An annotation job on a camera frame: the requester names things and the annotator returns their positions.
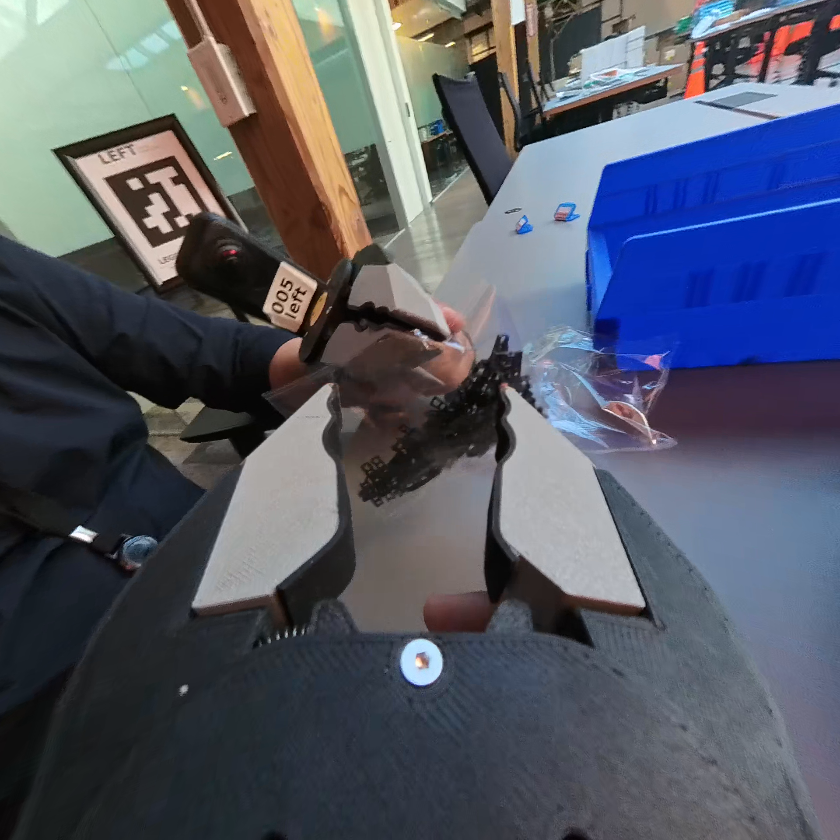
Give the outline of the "slim wooden support post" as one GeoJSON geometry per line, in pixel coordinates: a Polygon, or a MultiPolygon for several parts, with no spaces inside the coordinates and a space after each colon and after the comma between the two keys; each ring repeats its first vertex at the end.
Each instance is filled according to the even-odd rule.
{"type": "MultiPolygon", "coordinates": [[[[515,104],[518,104],[518,64],[511,2],[490,1],[490,12],[495,38],[497,70],[509,82],[512,99],[515,104]]],[[[500,108],[505,145],[509,155],[515,160],[518,155],[515,108],[511,105],[511,99],[502,83],[500,83],[500,108]]]]}

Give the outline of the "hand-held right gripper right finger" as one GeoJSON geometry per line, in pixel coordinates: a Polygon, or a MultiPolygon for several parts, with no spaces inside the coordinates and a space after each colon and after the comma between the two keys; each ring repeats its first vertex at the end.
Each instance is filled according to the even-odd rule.
{"type": "Polygon", "coordinates": [[[485,579],[494,603],[524,602],[533,618],[575,608],[646,610],[592,462],[509,385],[500,388],[485,579]]]}

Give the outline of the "orange traffic cone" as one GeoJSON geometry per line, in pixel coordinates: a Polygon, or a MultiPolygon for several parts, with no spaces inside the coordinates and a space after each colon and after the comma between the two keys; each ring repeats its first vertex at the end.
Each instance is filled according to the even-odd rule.
{"type": "Polygon", "coordinates": [[[707,42],[693,40],[688,60],[684,99],[698,97],[707,92],[707,42]]]}

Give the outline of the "round metal badge reel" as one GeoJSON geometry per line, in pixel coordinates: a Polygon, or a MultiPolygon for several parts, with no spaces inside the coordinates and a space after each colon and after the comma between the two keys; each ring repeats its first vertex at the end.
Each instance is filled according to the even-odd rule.
{"type": "Polygon", "coordinates": [[[146,561],[158,550],[157,539],[150,535],[136,535],[125,538],[121,543],[114,559],[121,570],[133,574],[140,570],[146,561]]]}

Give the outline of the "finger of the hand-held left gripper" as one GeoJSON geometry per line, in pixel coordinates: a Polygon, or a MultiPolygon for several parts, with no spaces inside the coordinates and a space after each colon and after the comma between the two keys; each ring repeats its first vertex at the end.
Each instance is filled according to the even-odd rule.
{"type": "Polygon", "coordinates": [[[378,244],[366,246],[352,258],[350,312],[377,324],[419,330],[435,340],[453,333],[441,308],[421,284],[397,265],[378,244]]]}
{"type": "Polygon", "coordinates": [[[405,384],[413,389],[444,389],[444,381],[427,368],[441,349],[439,342],[419,330],[338,327],[327,341],[326,365],[345,387],[405,384]]]}

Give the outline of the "clear plastic lego bag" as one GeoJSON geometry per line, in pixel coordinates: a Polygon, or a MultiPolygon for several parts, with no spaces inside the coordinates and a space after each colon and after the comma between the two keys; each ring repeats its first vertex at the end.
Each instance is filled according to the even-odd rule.
{"type": "Polygon", "coordinates": [[[671,335],[632,340],[551,328],[523,347],[535,403],[588,456],[662,452],[677,441],[651,424],[678,344],[671,335]]]}

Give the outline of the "person's right hand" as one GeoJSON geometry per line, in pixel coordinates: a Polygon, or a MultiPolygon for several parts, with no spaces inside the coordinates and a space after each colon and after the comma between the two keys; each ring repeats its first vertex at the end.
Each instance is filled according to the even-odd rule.
{"type": "Polygon", "coordinates": [[[496,608],[484,591],[434,594],[424,604],[423,620],[432,634],[479,634],[487,629],[496,608]]]}

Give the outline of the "framed marker sign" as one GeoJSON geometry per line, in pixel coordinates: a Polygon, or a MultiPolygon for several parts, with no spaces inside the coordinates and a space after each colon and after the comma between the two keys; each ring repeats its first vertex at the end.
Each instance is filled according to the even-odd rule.
{"type": "Polygon", "coordinates": [[[52,152],[155,292],[182,283],[175,262],[194,217],[246,229],[173,113],[52,152]]]}

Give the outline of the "stack of white boxes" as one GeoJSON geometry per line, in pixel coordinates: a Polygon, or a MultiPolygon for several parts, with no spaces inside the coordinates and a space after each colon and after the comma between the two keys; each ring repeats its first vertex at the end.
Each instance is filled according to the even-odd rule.
{"type": "Polygon", "coordinates": [[[646,27],[638,27],[624,35],[603,40],[581,50],[582,81],[613,78],[625,70],[644,67],[646,27]]]}

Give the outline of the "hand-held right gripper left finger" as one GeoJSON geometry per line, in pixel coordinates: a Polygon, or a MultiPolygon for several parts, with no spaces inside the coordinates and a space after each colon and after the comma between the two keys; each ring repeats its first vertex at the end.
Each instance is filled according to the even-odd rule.
{"type": "Polygon", "coordinates": [[[249,455],[192,601],[199,616],[265,610],[307,625],[355,571],[339,389],[326,384],[249,455]]]}

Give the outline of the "blue plastic bin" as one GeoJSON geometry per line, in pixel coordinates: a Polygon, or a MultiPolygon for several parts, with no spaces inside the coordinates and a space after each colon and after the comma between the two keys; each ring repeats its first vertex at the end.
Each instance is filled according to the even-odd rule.
{"type": "Polygon", "coordinates": [[[587,225],[595,345],[698,369],[839,357],[838,105],[607,165],[587,225]]]}

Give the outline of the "bag of black lego pieces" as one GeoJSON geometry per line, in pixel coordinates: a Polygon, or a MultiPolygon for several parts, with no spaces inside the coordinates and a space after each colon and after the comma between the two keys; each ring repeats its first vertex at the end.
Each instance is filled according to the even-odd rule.
{"type": "MultiPolygon", "coordinates": [[[[359,407],[341,406],[360,413],[363,421],[385,436],[378,450],[360,460],[361,501],[380,508],[420,490],[457,461],[483,456],[496,442],[503,385],[511,386],[536,406],[522,351],[511,341],[509,332],[498,332],[488,343],[487,328],[498,325],[495,304],[495,291],[487,290],[470,313],[465,330],[474,345],[476,360],[463,384],[453,392],[416,400],[388,424],[373,423],[359,407]]],[[[359,316],[359,330],[412,330],[359,316]]]]}

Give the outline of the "person's left hand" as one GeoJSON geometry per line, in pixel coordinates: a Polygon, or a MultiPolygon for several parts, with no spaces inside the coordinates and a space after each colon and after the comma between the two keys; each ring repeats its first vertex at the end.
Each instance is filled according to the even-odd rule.
{"type": "Polygon", "coordinates": [[[445,396],[463,384],[476,360],[476,352],[466,332],[466,319],[456,310],[441,306],[452,329],[440,355],[427,363],[427,368],[445,383],[444,389],[413,389],[409,385],[382,385],[377,389],[345,387],[335,380],[335,372],[326,364],[304,364],[300,361],[299,339],[278,349],[269,365],[269,389],[264,393],[268,404],[282,416],[298,410],[317,390],[326,384],[339,387],[343,407],[359,407],[375,424],[396,421],[416,400],[445,396]]]}

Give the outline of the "long wooden work table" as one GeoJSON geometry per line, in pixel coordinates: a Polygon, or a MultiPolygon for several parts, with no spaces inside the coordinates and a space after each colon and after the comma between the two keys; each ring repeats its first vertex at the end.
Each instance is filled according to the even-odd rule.
{"type": "Polygon", "coordinates": [[[605,80],[590,80],[576,89],[563,89],[542,105],[542,116],[546,120],[612,119],[620,106],[666,99],[671,78],[679,76],[684,68],[673,64],[618,70],[605,80]]]}

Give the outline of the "person's dark clothed body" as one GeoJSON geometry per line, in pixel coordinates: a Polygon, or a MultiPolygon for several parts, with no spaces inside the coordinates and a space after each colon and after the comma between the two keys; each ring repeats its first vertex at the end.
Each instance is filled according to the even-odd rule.
{"type": "MultiPolygon", "coordinates": [[[[202,489],[149,445],[131,396],[2,397],[2,484],[54,501],[70,529],[162,541],[202,489]]],[[[113,560],[2,514],[2,838],[35,776],[49,717],[128,583],[113,560]]]]}

